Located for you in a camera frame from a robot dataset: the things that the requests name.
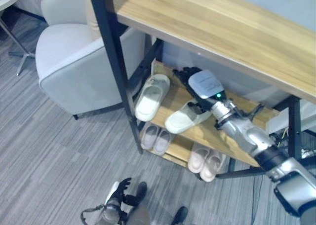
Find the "white armchair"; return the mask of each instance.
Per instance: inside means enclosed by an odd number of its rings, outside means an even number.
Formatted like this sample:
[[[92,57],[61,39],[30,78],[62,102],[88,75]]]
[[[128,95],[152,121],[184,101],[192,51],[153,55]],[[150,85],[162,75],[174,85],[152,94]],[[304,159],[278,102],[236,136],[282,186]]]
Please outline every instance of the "white armchair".
[[[102,38],[92,40],[84,0],[42,0],[49,24],[36,47],[40,88],[70,114],[121,102]],[[121,36],[130,78],[144,55],[145,34],[128,29]]]

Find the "wooden tabletop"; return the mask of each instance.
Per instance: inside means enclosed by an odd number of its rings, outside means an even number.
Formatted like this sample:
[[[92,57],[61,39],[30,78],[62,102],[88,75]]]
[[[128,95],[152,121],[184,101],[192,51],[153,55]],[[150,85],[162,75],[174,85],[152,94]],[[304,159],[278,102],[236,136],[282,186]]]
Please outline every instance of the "wooden tabletop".
[[[118,20],[316,103],[315,33],[243,0],[116,0]]]

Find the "gray carpet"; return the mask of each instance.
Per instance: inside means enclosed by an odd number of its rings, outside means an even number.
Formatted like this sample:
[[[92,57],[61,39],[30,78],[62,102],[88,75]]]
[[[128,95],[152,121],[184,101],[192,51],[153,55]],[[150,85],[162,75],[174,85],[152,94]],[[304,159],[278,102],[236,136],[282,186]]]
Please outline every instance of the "gray carpet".
[[[24,14],[13,32],[34,49],[45,23]],[[139,155],[122,109],[75,121],[38,87],[34,60],[19,77],[15,44],[0,33],[0,224],[79,225],[81,210],[102,203],[112,184],[132,177],[149,187],[143,203],[153,225],[167,225],[185,205],[185,225],[298,225],[262,176],[199,181],[172,162]],[[246,165],[237,163],[237,169]],[[88,216],[88,222],[95,219]]]

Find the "small table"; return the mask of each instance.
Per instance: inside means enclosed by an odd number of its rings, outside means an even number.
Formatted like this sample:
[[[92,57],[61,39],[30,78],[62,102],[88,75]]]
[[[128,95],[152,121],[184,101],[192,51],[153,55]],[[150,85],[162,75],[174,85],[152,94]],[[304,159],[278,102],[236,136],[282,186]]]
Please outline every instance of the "small table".
[[[12,4],[14,4],[17,0],[0,0],[0,11],[8,8]],[[35,54],[29,52],[17,39],[16,37],[11,33],[7,25],[1,20],[0,18],[0,26],[4,29],[4,31],[13,39],[13,41],[22,49],[23,52],[11,52],[9,55],[15,55],[15,56],[21,56],[22,60],[20,62],[18,71],[17,71],[17,76],[20,75],[22,71],[22,67],[24,65],[25,60],[30,57],[30,58],[35,58]]]

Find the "black metal frame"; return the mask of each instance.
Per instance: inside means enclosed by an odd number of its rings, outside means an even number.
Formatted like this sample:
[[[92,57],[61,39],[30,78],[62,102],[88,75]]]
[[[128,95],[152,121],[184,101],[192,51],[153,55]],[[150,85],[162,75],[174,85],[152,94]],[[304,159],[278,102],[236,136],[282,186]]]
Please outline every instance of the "black metal frame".
[[[140,153],[143,149],[140,146],[139,132],[144,126],[144,122],[137,124],[134,114],[134,102],[132,98],[133,88],[150,74],[151,62],[156,58],[162,61],[163,41],[157,39],[151,49],[140,63],[130,80],[127,78],[125,63],[123,58],[120,36],[126,31],[127,26],[120,24],[114,10],[113,0],[91,0],[95,11],[95,15],[99,24],[99,29],[103,42],[106,43],[105,49],[109,57],[110,65],[118,85],[119,93],[122,98],[122,105],[128,117],[128,121]],[[275,106],[275,109],[282,110],[289,107],[289,153],[300,159],[301,155],[301,123],[300,123],[300,103],[299,98],[290,96],[282,103]],[[300,159],[305,166],[313,165],[314,158]],[[233,171],[235,168],[235,159],[231,159],[229,163],[228,173],[217,175],[217,178],[234,178],[263,174],[261,168],[250,168],[247,170]]]
[[[154,58],[157,57],[161,59],[162,41],[157,39],[130,80],[128,80],[120,42],[120,36],[126,31],[128,26],[118,22],[113,0],[91,0],[91,2],[103,42],[106,43],[105,49],[118,85],[119,94],[122,98],[122,104],[128,117],[137,149],[139,153],[142,154],[143,149],[140,146],[139,132],[144,126],[144,123],[140,122],[139,125],[137,124],[132,90],[140,81],[142,81],[142,85],[144,84],[143,80],[149,76],[151,62]]]

